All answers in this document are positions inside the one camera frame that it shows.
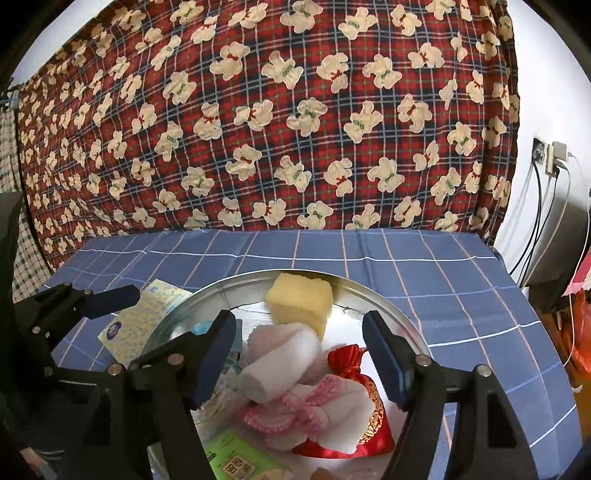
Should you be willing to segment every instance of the red silk pouch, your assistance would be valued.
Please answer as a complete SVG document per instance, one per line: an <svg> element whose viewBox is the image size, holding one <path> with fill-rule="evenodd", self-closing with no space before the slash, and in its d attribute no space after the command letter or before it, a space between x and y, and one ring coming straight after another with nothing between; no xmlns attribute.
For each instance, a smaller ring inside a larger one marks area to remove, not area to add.
<svg viewBox="0 0 591 480"><path fill-rule="evenodd" d="M328 354L329 367L335 375L362 384L375 405L375 410L369 419L368 429L359 439L355 453L347 454L328 450L311 440L300 443L292 449L291 453L305 457L343 459L384 455L394 450L394 439L378 389L371 378L361 373L361 359L366 351L359 345L347 345L332 350Z"/></svg>

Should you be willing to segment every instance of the fabric backdrop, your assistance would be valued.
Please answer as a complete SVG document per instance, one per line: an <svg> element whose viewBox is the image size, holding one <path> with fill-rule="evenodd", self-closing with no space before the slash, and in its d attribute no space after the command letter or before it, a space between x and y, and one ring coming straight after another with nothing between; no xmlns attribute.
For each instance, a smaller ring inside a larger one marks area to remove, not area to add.
<svg viewBox="0 0 591 480"><path fill-rule="evenodd" d="M20 192L21 174L17 155L17 119L14 110L0 111L0 193ZM51 272L27 221L25 206L18 218L18 245L14 259L12 301L34 295L51 276Z"/></svg>
<svg viewBox="0 0 591 480"><path fill-rule="evenodd" d="M27 201L55 266L93 236L165 228L492 242L517 156L502 0L122 0L21 100Z"/></svg>

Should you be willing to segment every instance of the white cable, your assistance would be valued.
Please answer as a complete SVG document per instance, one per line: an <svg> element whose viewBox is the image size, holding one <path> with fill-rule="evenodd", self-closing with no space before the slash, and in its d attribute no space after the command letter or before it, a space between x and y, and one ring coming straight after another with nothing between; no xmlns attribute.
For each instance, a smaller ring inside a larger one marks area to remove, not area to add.
<svg viewBox="0 0 591 480"><path fill-rule="evenodd" d="M581 181L584 181L584 176L583 176L583 170L581 169L581 164L579 163L579 159L577 157L575 157L574 155L569 154L569 157L573 157L575 162L577 163L577 167L579 168L579 174L581 175ZM581 256L579 257L579 261L577 262L577 264L574 267L574 273L572 278L570 279L569 284L567 285L567 288L570 287L571 283L574 281L574 276L577 274L577 270L579 269L579 265L581 264L581 262L583 261L583 257L585 255L585 250L587 248L587 241L589 240L589 228L591 227L591 225L589 225L591 223L591 218L590 218L590 213L589 213L589 204L587 201L585 201L585 209L587 210L587 233L585 234L585 243L583 244L583 249L581 250ZM566 367L566 364L568 364L570 362L570 359L573 356L573 352L574 352L574 315L573 315L573 300L572 300L572 295L569 293L569 307L570 307L570 323L573 327L573 336L571 339L571 345L570 345L570 353L569 353L569 357L566 359L566 362L563 363L563 367Z"/></svg>
<svg viewBox="0 0 591 480"><path fill-rule="evenodd" d="M565 168L565 170L566 170L567 175L569 176L569 186L568 186L568 188L566 190L566 198L564 200L564 205L562 207L562 212L560 212L560 217L558 217L558 222L556 222L556 226L554 227L554 231L552 232L552 235L550 235L550 240L548 240L548 243L546 243L546 246L544 247L543 252L538 256L538 259L535 261L534 266L531 267L530 274L527 276L527 278L522 283L523 286L526 286L527 285L527 283L529 282L531 276L534 274L535 268L538 266L538 264L540 263L540 260L542 259L542 257L546 253L546 250L548 250L548 247L552 243L552 240L554 239L554 236L556 235L556 232L558 231L558 227L560 226L560 223L562 222L562 218L564 217L564 212L566 211L566 206L569 204L570 185L571 185L572 178L570 177L569 169L568 168Z"/></svg>

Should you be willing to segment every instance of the blue label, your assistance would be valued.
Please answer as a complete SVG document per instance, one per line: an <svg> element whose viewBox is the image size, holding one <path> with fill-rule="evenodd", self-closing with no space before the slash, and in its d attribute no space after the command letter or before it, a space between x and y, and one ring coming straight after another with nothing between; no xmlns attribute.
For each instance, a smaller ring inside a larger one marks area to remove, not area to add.
<svg viewBox="0 0 591 480"><path fill-rule="evenodd" d="M107 331L107 340L112 340L113 338L115 338L119 333L120 328L121 322L115 322L113 325L111 325L109 327L109 330Z"/></svg>

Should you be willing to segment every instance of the checkered fabric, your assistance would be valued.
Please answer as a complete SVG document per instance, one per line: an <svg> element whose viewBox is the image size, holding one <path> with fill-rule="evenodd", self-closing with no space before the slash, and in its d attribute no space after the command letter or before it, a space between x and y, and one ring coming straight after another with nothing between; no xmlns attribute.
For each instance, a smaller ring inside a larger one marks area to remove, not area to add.
<svg viewBox="0 0 591 480"><path fill-rule="evenodd" d="M504 0L121 0L24 86L21 162L55 266L164 228L492 242L518 106Z"/></svg>
<svg viewBox="0 0 591 480"><path fill-rule="evenodd" d="M20 192L21 174L17 155L17 126L15 112L0 111L0 193ZM51 275L25 212L18 218L18 246L14 261L12 300L14 302L34 295Z"/></svg>
<svg viewBox="0 0 591 480"><path fill-rule="evenodd" d="M103 291L159 278L197 291L222 278L269 268L316 270L363 284L394 303L442 365L488 364L506 390L540 478L565 470L581 446L573 394L556 350L501 262L470 233L371 229L144 233L96 238L48 282ZM56 347L64 367L115 362L97 335L108 315L82 320ZM443 478L455 423L446 408L431 479Z"/></svg>

